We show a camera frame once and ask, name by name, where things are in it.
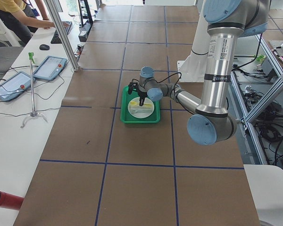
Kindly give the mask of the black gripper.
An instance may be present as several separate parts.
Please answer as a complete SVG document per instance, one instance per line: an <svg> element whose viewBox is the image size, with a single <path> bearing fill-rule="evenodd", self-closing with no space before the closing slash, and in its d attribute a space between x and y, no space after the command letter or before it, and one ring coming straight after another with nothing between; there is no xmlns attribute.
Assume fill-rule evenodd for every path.
<svg viewBox="0 0 283 226"><path fill-rule="evenodd" d="M144 105L144 100L147 97L147 92L143 92L143 91L138 90L138 95L140 97L139 105Z"/></svg>

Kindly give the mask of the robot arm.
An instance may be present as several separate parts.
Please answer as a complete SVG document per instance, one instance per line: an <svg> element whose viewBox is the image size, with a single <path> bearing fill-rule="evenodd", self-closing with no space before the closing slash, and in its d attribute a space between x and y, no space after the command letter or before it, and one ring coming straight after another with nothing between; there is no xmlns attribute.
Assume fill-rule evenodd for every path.
<svg viewBox="0 0 283 226"><path fill-rule="evenodd" d="M170 97L193 112L187 122L187 130L200 145L212 145L229 139L236 132L235 120L226 108L236 42L239 37L260 34L266 30L269 6L267 0L205 2L203 16L208 23L209 47L201 98L178 84L158 82L150 67L141 69L139 82L130 83L129 91L138 93L140 105L143 105L146 97L151 101Z"/></svg>

